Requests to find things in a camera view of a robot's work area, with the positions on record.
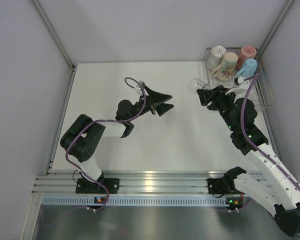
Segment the clear glass cup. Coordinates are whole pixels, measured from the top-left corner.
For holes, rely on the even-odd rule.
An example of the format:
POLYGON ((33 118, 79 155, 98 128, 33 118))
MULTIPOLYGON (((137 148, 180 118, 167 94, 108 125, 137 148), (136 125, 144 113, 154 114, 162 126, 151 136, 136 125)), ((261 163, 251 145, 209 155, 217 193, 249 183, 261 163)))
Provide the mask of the clear glass cup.
POLYGON ((266 105, 261 104, 260 102, 257 101, 253 101, 254 104, 254 108, 257 112, 262 112, 263 110, 265 110, 267 108, 266 105))
POLYGON ((206 89, 208 83, 200 80, 199 78, 193 78, 188 84, 188 91, 192 94, 197 94, 197 90, 206 89))

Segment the beige tall patterned mug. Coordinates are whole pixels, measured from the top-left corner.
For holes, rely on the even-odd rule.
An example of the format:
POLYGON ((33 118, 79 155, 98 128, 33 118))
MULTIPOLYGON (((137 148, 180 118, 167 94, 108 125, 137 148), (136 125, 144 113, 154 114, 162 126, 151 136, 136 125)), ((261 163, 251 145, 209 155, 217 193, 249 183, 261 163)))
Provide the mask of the beige tall patterned mug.
POLYGON ((227 52, 223 56, 220 64, 212 69, 211 75, 220 81, 229 81, 236 68, 238 59, 239 56, 236 53, 227 52))

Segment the white mug orange inside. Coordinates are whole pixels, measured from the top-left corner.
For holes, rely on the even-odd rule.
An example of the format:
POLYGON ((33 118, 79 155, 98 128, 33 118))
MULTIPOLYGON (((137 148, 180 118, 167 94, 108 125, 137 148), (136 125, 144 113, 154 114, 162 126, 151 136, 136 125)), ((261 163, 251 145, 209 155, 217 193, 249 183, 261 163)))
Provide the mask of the white mug orange inside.
POLYGON ((226 53, 227 53, 226 48, 221 45, 216 45, 212 47, 207 59, 208 69, 213 70, 215 67, 217 67, 221 63, 226 53))

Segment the light blue white cup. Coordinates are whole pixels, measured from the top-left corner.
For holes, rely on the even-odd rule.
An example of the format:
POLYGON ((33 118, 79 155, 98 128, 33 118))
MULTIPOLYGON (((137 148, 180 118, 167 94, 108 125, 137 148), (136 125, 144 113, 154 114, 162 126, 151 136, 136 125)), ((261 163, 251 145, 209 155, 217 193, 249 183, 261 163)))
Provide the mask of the light blue white cup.
POLYGON ((245 62, 242 64, 240 70, 236 73, 236 77, 244 77, 244 78, 250 78, 252 77, 258 67, 258 62, 253 58, 248 58, 245 60, 245 62))

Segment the pink patterned mug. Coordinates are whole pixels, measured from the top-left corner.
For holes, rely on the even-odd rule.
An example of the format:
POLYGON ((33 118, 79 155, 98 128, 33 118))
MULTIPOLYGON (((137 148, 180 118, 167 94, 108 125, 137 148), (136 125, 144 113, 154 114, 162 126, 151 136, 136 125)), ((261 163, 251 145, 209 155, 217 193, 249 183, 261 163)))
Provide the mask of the pink patterned mug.
POLYGON ((239 70, 247 59, 254 59, 257 55, 257 49, 251 45, 246 45, 241 48, 238 55, 236 70, 239 70))

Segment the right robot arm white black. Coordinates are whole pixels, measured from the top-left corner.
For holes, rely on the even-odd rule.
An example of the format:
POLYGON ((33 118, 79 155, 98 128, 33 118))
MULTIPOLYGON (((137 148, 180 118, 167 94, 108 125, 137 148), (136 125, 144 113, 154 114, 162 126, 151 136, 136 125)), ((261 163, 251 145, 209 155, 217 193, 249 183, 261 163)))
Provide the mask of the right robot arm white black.
POLYGON ((233 145, 262 173, 270 187, 252 178, 246 170, 234 167, 224 173, 226 191, 249 195, 274 218, 278 227, 290 237, 300 234, 300 183, 285 167, 269 140, 255 125, 258 113, 248 98, 236 99, 230 88, 196 90, 202 106, 217 111, 231 134, 233 145))

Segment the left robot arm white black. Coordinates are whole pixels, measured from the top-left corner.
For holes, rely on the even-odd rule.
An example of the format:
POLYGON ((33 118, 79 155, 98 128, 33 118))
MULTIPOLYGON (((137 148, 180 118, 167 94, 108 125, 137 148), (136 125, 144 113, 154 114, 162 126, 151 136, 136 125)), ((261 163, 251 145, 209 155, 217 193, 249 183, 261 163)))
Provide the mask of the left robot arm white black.
POLYGON ((60 140, 65 159, 87 180, 86 186, 93 193, 99 193, 104 188, 104 173, 92 159, 100 140, 126 138, 134 129, 132 121, 136 118, 148 112, 161 117, 174 107, 167 103, 173 98, 172 95, 156 92, 145 84, 139 92, 137 102, 124 99, 118 103, 115 119, 93 121, 88 115, 81 114, 60 140))

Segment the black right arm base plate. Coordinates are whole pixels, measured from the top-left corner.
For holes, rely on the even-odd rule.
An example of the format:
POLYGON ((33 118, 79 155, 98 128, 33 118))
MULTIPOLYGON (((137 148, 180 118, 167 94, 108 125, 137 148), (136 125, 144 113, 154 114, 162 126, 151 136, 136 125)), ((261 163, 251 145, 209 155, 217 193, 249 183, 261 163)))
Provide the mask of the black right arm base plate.
POLYGON ((221 198, 224 195, 240 193, 224 177, 208 178, 207 179, 207 187, 208 187, 208 193, 210 195, 213 195, 216 198, 221 198))

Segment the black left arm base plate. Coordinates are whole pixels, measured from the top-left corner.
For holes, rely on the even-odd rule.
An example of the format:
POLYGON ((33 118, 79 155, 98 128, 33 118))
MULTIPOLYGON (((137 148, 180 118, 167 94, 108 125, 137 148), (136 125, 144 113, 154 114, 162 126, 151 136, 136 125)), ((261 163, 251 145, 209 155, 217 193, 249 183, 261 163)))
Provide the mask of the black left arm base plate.
MULTIPOLYGON (((120 188, 119 178, 105 178, 102 183, 110 194, 117 194, 120 188)), ((105 194, 104 188, 85 178, 79 178, 75 189, 76 194, 105 194)))

